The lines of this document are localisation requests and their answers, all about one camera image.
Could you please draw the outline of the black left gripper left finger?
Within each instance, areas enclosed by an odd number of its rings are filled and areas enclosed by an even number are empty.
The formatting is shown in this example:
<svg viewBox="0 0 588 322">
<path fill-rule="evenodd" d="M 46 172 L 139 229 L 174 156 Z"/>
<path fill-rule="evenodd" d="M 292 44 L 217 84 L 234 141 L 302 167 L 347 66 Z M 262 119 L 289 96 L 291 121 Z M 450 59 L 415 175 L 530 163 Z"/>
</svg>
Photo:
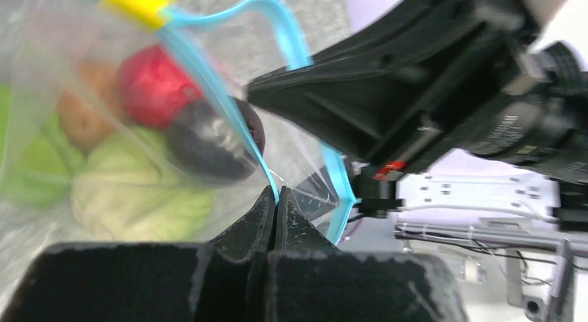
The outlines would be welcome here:
<svg viewBox="0 0 588 322">
<path fill-rule="evenodd" d="M 62 243 L 33 261 L 2 321 L 262 321 L 271 188 L 206 243 Z"/>
</svg>

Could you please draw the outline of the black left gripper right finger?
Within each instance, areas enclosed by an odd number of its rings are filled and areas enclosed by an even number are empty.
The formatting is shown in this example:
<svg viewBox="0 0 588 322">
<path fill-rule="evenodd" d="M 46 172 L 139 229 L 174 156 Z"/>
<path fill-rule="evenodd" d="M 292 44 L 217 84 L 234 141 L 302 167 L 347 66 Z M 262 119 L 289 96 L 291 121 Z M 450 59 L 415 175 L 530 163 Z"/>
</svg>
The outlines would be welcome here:
<svg viewBox="0 0 588 322">
<path fill-rule="evenodd" d="M 429 254 L 345 253 L 283 188 L 268 255 L 270 321 L 465 321 L 456 279 Z"/>
</svg>

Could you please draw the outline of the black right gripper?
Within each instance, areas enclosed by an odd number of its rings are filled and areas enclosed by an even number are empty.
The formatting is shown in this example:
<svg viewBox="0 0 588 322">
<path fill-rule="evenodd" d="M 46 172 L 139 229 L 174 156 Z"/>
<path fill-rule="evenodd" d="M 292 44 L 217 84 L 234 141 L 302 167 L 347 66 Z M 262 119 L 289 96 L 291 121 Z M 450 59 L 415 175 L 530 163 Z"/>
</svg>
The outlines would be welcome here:
<svg viewBox="0 0 588 322">
<path fill-rule="evenodd" d="M 481 143 L 482 123 L 514 101 L 515 51 L 541 27 L 523 0 L 404 0 L 247 96 L 347 155 L 417 173 Z"/>
</svg>

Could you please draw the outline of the light green cabbage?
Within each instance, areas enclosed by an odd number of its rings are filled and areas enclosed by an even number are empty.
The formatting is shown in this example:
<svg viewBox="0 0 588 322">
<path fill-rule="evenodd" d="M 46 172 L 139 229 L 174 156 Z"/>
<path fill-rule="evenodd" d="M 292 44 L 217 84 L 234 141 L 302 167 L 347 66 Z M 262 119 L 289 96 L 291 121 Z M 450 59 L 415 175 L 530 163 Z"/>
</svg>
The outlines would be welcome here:
<svg viewBox="0 0 588 322">
<path fill-rule="evenodd" d="M 140 126 L 111 134 L 87 159 L 71 188 L 76 220 L 95 238 L 187 241 L 207 222 L 216 192 L 194 187 L 170 168 L 163 134 Z"/>
</svg>

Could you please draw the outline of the dark purple fruit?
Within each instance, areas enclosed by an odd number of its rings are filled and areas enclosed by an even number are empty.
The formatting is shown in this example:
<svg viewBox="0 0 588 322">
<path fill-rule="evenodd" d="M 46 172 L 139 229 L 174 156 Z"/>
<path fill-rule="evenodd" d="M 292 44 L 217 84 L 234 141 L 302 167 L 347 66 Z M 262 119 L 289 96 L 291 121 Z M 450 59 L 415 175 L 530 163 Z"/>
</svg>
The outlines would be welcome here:
<svg viewBox="0 0 588 322">
<path fill-rule="evenodd" d="M 166 142 L 180 166 L 209 184 L 240 182 L 259 166 L 239 134 L 205 100 L 190 101 L 176 112 Z"/>
</svg>

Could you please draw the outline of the clear zip top bag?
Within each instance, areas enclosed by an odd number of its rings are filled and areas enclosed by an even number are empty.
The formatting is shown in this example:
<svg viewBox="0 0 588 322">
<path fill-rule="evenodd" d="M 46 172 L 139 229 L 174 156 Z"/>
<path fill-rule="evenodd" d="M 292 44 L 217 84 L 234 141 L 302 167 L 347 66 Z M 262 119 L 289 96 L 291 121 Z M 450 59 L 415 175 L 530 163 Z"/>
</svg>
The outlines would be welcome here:
<svg viewBox="0 0 588 322">
<path fill-rule="evenodd" d="M 285 0 L 1 0 L 1 224 L 26 238 L 206 240 L 264 190 L 342 237 L 341 155 L 250 103 L 311 53 Z"/>
</svg>

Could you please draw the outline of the red apple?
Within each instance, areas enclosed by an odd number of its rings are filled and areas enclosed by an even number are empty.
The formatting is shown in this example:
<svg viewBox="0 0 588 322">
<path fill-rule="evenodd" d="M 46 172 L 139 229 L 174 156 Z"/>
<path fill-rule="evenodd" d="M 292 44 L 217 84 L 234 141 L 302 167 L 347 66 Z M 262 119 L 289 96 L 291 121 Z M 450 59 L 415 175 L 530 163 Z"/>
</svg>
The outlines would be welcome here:
<svg viewBox="0 0 588 322">
<path fill-rule="evenodd" d="M 128 116 L 158 130 L 167 129 L 188 102 L 202 98 L 199 86 L 158 44 L 128 56 L 116 77 Z"/>
</svg>

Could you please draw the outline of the brown kiwi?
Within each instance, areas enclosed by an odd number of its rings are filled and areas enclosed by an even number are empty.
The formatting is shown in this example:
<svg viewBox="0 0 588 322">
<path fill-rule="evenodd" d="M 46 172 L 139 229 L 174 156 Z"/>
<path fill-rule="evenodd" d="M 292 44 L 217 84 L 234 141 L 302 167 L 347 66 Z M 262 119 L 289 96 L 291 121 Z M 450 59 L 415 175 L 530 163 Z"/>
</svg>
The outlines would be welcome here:
<svg viewBox="0 0 588 322">
<path fill-rule="evenodd" d="M 121 103 L 116 73 L 116 65 L 100 60 L 88 60 L 78 69 L 78 76 L 86 90 L 97 96 L 117 121 L 125 123 L 127 115 Z M 116 130 L 104 114 L 71 90 L 62 93 L 57 109 L 64 133 L 83 153 L 89 153 Z"/>
</svg>

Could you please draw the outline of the green mango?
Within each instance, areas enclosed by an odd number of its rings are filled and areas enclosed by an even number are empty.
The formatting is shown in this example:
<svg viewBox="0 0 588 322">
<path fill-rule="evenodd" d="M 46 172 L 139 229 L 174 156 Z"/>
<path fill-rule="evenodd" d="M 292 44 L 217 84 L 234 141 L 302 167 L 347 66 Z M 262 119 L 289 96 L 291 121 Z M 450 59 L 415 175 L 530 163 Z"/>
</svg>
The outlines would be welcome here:
<svg viewBox="0 0 588 322">
<path fill-rule="evenodd" d="M 1 199 L 48 208 L 69 197 L 85 156 L 65 135 L 55 106 L 1 83 Z"/>
</svg>

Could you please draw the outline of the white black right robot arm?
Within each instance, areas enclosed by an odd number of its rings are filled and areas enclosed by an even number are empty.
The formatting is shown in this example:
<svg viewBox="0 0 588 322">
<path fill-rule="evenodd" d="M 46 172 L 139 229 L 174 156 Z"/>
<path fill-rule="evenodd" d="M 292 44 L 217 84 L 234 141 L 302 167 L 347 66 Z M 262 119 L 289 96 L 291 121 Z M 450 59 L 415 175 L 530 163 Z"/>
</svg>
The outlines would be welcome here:
<svg viewBox="0 0 588 322">
<path fill-rule="evenodd" d="M 587 184 L 587 72 L 530 45 L 568 0 L 402 0 L 308 67 L 252 80 L 248 101 L 367 163 L 360 217 L 421 208 L 533 210 L 524 188 L 425 175 L 448 151 Z"/>
</svg>

